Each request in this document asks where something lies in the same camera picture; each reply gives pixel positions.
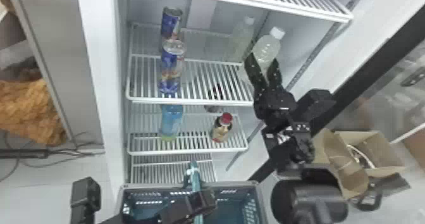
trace gray basket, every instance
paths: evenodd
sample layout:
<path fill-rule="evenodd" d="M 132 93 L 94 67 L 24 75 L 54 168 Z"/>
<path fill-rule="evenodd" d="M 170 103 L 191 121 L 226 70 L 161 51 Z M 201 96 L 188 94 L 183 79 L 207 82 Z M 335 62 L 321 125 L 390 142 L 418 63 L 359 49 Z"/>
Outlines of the gray basket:
<path fill-rule="evenodd" d="M 255 182 L 218 182 L 204 184 L 214 191 L 218 208 L 204 218 L 205 224 L 266 224 L 261 193 Z M 117 214 L 135 220 L 149 218 L 172 200 L 189 195 L 190 189 L 176 185 L 124 185 L 119 194 Z"/>

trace blue bottle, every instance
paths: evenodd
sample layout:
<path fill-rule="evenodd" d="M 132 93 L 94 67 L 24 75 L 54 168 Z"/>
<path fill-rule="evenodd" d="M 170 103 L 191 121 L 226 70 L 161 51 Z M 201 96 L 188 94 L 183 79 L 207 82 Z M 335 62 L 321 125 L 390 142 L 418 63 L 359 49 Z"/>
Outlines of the blue bottle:
<path fill-rule="evenodd" d="M 161 111 L 163 113 L 159 130 L 161 139 L 165 141 L 175 140 L 182 124 L 183 106 L 164 104 L 161 106 Z"/>

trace bottle label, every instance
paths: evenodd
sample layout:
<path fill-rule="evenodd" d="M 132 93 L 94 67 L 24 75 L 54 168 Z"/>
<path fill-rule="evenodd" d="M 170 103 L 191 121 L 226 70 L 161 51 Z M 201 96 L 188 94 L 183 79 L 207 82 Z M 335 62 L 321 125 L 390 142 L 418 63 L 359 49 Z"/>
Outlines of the bottle label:
<path fill-rule="evenodd" d="M 227 139 L 228 127 L 214 127 L 211 131 L 211 138 L 215 142 L 224 142 Z"/>

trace cardboard box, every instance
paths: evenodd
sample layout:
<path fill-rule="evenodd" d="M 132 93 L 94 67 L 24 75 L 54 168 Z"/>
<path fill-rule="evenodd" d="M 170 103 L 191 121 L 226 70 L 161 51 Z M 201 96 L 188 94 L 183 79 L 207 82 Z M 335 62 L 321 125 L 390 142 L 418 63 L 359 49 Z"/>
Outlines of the cardboard box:
<path fill-rule="evenodd" d="M 346 199 L 363 194 L 369 185 L 369 177 L 387 177 L 404 169 L 389 142 L 377 131 L 332 133 L 325 128 L 313 138 L 313 142 L 316 148 L 313 163 L 331 165 Z M 375 168 L 364 169 L 355 162 L 347 145 L 363 152 Z"/>
<path fill-rule="evenodd" d="M 425 169 L 425 129 L 407 137 L 403 143 L 422 169 Z"/>
<path fill-rule="evenodd" d="M 350 199 L 367 190 L 369 177 L 339 139 L 326 128 L 318 133 L 313 138 L 316 148 L 313 163 L 330 164 L 330 170 L 338 180 L 342 196 Z"/>
<path fill-rule="evenodd" d="M 370 177 L 387 177 L 405 168 L 391 144 L 379 131 L 335 132 L 335 135 L 339 136 L 344 144 L 356 147 L 372 161 L 375 168 L 366 168 Z"/>

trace can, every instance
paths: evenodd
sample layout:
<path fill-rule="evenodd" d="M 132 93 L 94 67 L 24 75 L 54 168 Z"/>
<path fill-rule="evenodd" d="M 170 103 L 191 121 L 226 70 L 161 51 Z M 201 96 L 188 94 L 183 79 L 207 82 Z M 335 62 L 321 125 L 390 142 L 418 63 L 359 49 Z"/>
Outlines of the can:
<path fill-rule="evenodd" d="M 163 19 L 161 21 L 161 39 L 159 43 L 159 51 L 163 49 L 163 43 L 167 39 L 177 39 L 182 26 L 183 11 L 180 8 L 163 9 Z"/>
<path fill-rule="evenodd" d="M 180 90 L 180 80 L 184 66 L 186 47 L 180 40 L 168 39 L 161 53 L 161 78 L 158 89 L 164 94 L 174 94 Z"/>
<path fill-rule="evenodd" d="M 183 106 L 164 104 L 161 106 L 161 111 L 163 115 L 159 130 L 161 139 L 165 141 L 175 140 L 182 124 Z"/>

